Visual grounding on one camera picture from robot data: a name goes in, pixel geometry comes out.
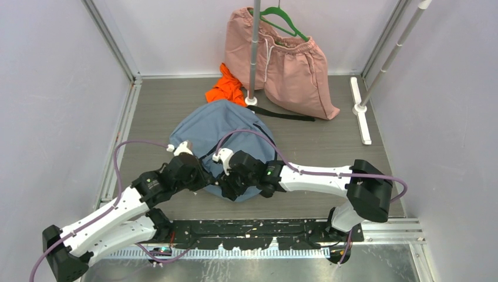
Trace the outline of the blue student backpack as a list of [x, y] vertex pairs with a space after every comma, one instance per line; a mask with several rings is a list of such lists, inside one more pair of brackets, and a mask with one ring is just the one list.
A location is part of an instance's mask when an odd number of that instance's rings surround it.
[[[194, 155], [217, 178], [224, 170], [221, 164], [213, 162], [213, 153], [218, 142], [237, 129], [259, 132], [273, 140], [269, 128], [251, 110], [227, 100], [217, 100], [199, 107], [182, 120], [169, 136], [169, 143], [178, 146], [186, 140], [191, 142]], [[242, 150], [263, 163], [277, 158], [274, 148], [253, 133], [235, 133], [224, 140], [221, 147], [233, 152]]]

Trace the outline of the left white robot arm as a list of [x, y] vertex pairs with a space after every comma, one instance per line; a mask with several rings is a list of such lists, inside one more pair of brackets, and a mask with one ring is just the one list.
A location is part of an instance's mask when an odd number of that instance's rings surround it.
[[75, 281], [104, 256], [131, 244], [165, 242], [171, 221], [156, 206], [187, 189], [214, 182], [201, 161], [181, 153], [158, 170], [142, 173], [119, 196], [77, 222], [42, 233], [43, 251], [56, 281]]

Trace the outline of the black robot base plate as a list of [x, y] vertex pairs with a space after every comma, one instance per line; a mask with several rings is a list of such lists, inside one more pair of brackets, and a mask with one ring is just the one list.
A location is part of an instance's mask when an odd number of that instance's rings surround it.
[[180, 249], [265, 250], [275, 241], [279, 250], [318, 250], [347, 239], [347, 231], [334, 230], [325, 219], [176, 220], [148, 242]]

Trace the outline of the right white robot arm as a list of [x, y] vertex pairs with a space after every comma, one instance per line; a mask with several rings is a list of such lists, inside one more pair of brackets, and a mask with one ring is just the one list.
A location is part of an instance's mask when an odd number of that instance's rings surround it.
[[384, 223], [388, 220], [393, 184], [364, 160], [352, 166], [311, 167], [281, 160], [266, 163], [239, 150], [220, 149], [212, 160], [223, 167], [226, 182], [221, 186], [225, 197], [237, 197], [244, 189], [256, 187], [264, 197], [276, 192], [318, 192], [333, 194], [346, 202], [331, 210], [327, 236], [341, 241], [364, 220]]

